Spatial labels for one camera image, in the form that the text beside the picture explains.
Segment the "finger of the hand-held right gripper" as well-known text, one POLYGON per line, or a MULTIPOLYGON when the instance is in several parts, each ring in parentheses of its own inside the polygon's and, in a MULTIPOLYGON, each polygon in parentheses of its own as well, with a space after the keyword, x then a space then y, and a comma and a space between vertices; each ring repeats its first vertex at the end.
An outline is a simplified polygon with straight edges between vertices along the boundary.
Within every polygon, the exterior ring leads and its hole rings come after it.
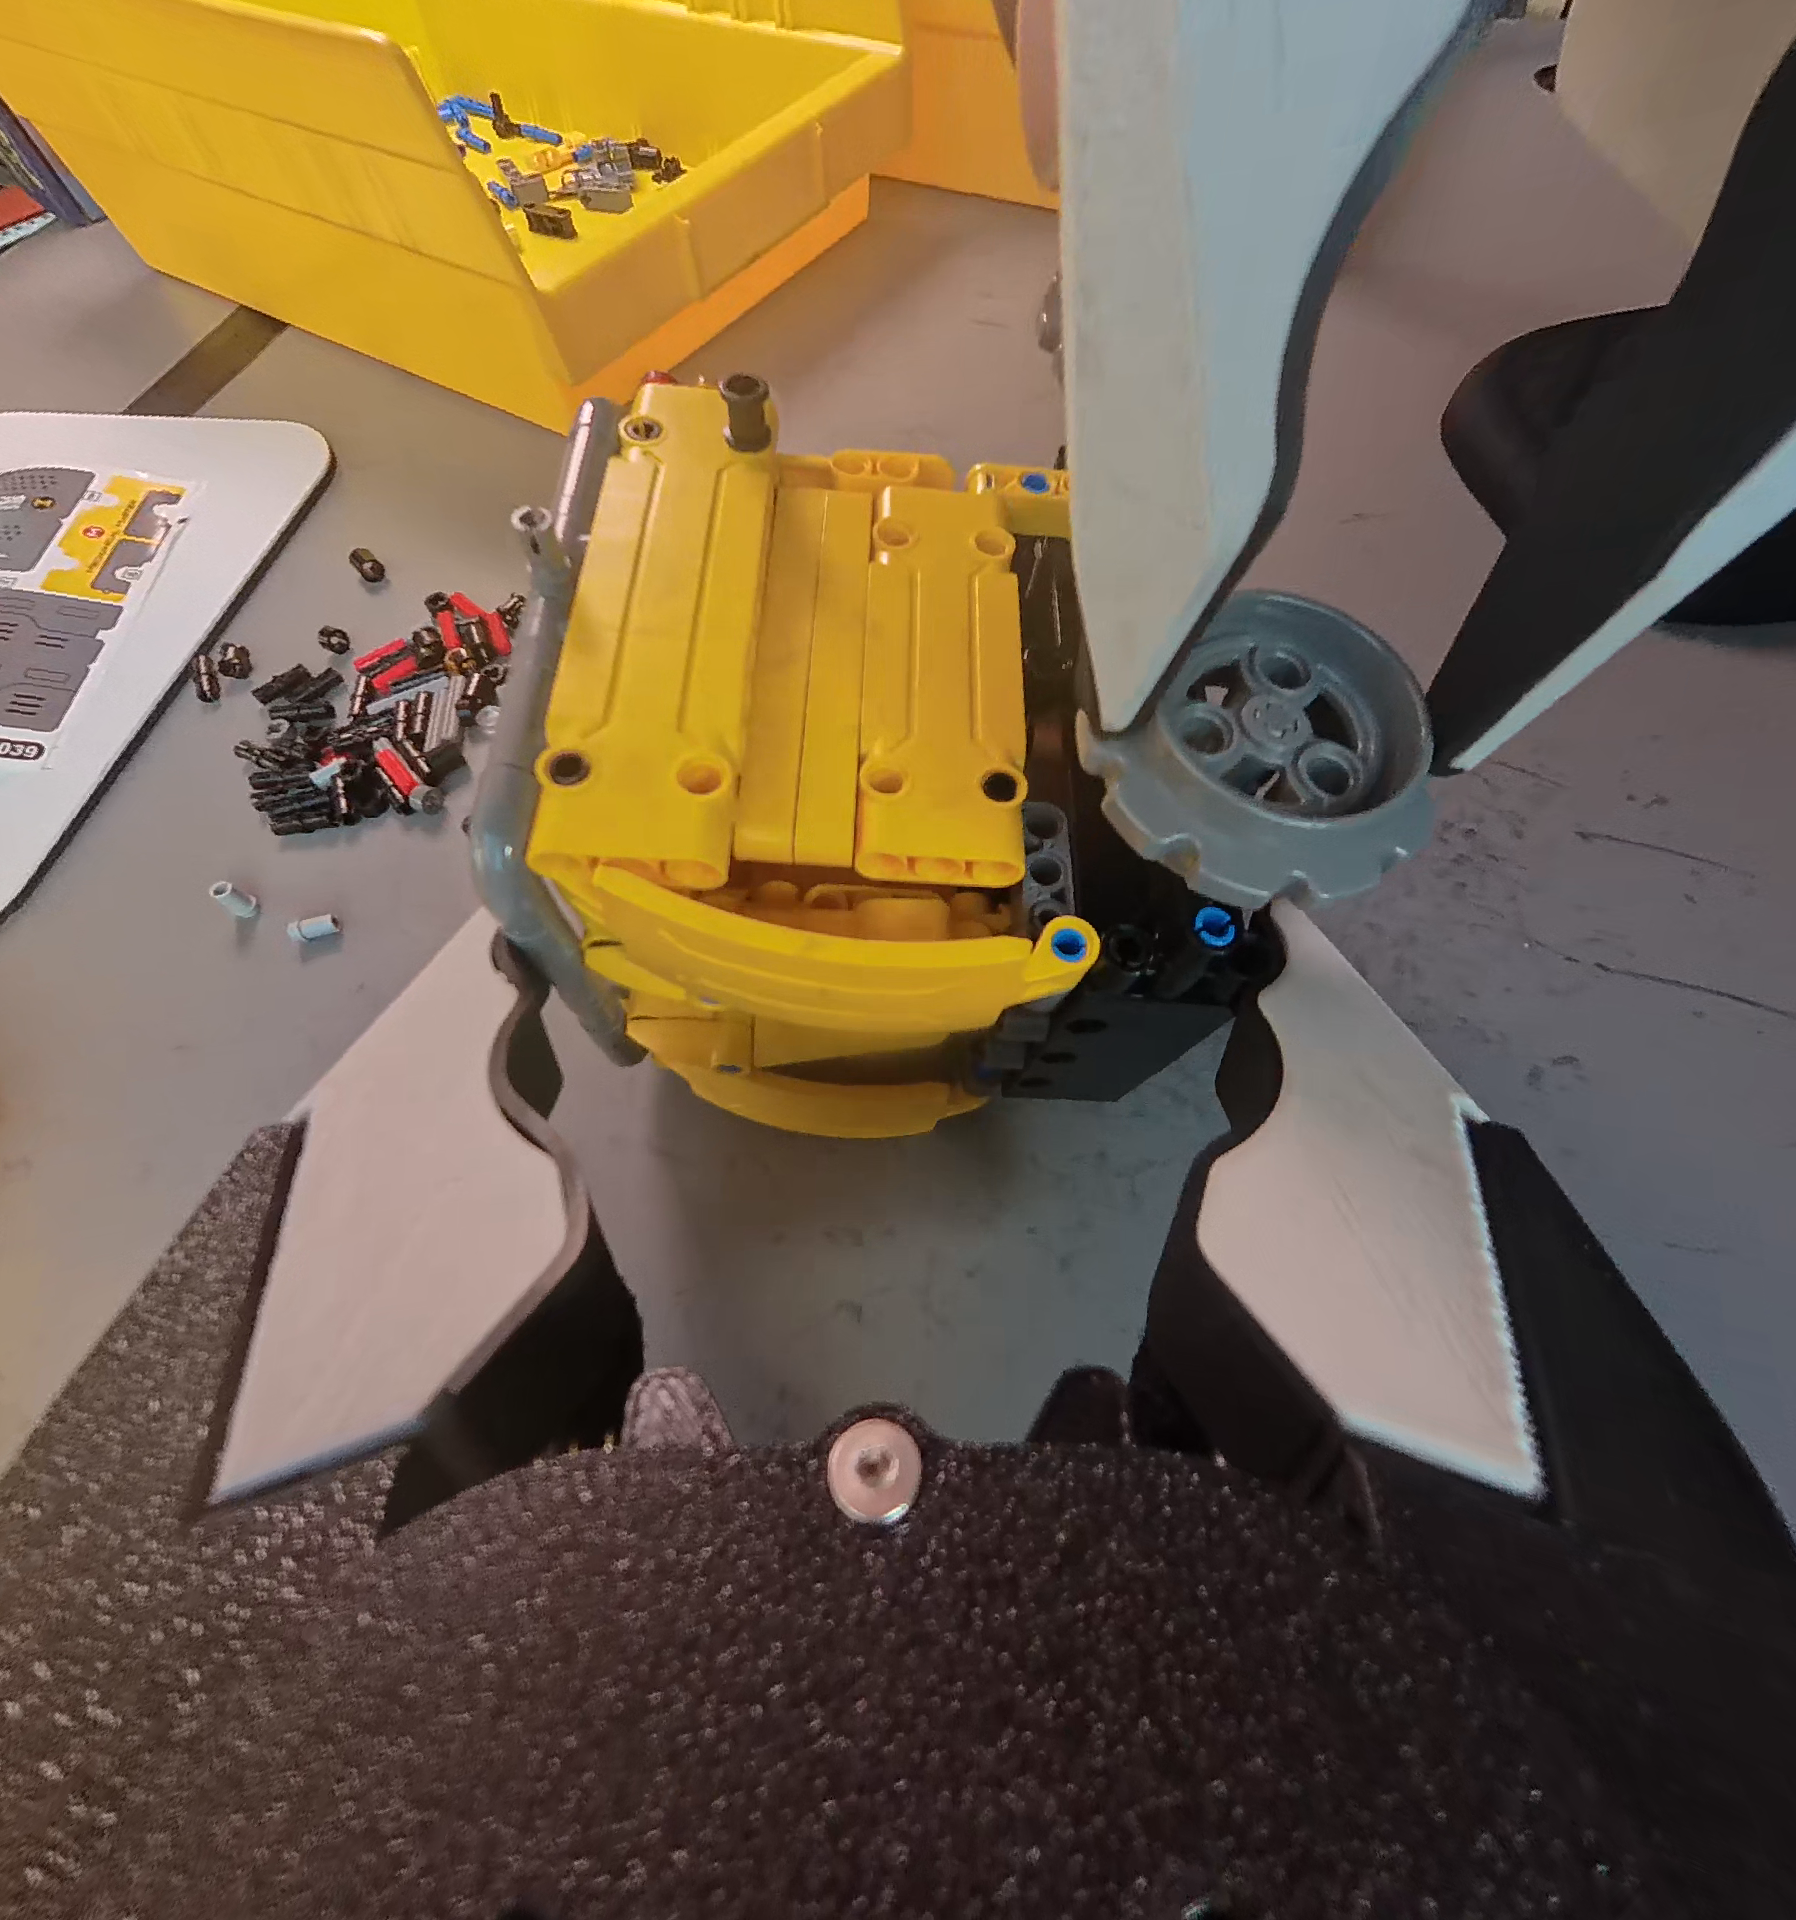
POLYGON ((1672 300, 1547 449, 1428 691, 1464 772, 1796 510, 1796 39, 1672 300))
POLYGON ((1465 1, 1056 4, 1071 545, 1101 734, 1283 522, 1317 327, 1465 1))

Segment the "yellow grey sticker sheet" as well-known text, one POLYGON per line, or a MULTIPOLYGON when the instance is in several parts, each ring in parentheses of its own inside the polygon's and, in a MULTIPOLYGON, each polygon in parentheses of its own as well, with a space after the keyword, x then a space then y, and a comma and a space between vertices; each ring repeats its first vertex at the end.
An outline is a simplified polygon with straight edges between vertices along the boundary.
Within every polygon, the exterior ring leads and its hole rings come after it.
POLYGON ((143 471, 0 470, 0 767, 62 744, 129 648, 199 493, 143 471))

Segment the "pile of black red pins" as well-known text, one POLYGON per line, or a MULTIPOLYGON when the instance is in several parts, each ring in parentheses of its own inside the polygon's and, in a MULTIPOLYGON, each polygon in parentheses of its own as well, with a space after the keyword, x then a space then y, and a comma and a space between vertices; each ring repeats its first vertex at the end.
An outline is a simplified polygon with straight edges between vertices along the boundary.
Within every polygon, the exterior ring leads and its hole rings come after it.
POLYGON ((500 721, 526 609, 523 590, 445 589, 391 640, 318 627, 311 661, 251 686, 256 729, 232 747, 261 829, 294 841, 441 817, 500 721))

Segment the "white book stand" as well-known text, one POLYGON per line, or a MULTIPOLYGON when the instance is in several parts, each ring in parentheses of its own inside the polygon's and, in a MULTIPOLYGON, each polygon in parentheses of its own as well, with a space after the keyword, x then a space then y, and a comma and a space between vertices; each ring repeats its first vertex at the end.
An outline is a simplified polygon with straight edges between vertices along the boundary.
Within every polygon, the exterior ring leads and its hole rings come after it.
POLYGON ((46 762, 0 767, 0 923, 308 516, 335 458, 315 431, 283 420, 3 412, 0 470, 26 465, 143 471, 202 493, 129 648, 81 701, 62 744, 46 762))

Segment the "heap of small lego parts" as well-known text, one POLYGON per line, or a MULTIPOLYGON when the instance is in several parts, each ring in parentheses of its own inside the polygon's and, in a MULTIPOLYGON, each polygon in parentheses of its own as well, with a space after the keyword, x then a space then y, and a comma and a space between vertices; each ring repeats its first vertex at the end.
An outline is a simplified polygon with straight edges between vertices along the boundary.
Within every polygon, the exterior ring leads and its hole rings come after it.
POLYGON ((445 94, 434 115, 515 236, 574 241, 584 218, 629 213, 686 176, 680 155, 640 134, 566 134, 514 117, 497 92, 445 94))

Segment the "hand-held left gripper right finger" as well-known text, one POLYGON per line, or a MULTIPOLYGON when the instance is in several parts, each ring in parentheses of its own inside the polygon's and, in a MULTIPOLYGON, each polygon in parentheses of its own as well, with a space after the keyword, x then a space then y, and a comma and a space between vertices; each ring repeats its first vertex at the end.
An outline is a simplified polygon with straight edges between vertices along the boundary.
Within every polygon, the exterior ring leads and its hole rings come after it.
POLYGON ((1375 1444, 1547 1497, 1472 1133, 1485 1112, 1295 905, 1157 1262, 1139 1369, 1231 1470, 1315 1489, 1375 1444))

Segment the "yellow black lego model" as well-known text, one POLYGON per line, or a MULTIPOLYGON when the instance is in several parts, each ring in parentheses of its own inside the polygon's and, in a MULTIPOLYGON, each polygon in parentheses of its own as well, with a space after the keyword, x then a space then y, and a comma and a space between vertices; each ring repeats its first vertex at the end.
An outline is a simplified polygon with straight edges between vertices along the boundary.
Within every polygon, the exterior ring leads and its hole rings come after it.
POLYGON ((900 1139, 1114 1102, 1283 973, 1107 827, 1065 465, 787 453, 763 381, 588 400, 478 788, 500 958, 615 1063, 900 1139))

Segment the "yellow parts bin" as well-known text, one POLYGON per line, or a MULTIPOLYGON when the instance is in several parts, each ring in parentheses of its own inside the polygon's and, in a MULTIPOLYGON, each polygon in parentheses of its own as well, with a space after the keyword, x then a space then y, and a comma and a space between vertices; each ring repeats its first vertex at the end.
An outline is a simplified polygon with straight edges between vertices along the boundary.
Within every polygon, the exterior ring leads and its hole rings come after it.
POLYGON ((843 239, 910 134, 897 4, 0 1, 0 96, 147 265, 553 432, 843 239), (686 176, 515 236, 458 92, 686 176))
POLYGON ((903 1, 910 138, 880 179, 1054 212, 1031 164, 1015 65, 1015 1, 903 1))

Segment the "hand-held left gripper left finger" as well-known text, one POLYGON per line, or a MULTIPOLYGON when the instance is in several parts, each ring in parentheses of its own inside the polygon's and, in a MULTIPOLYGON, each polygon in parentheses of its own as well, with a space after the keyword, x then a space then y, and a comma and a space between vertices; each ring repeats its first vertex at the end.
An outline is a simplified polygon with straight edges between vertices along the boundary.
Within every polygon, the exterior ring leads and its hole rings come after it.
POLYGON ((206 1511, 406 1451, 398 1527, 619 1434, 643 1322, 553 1127, 548 995, 464 926, 289 1117, 206 1511))

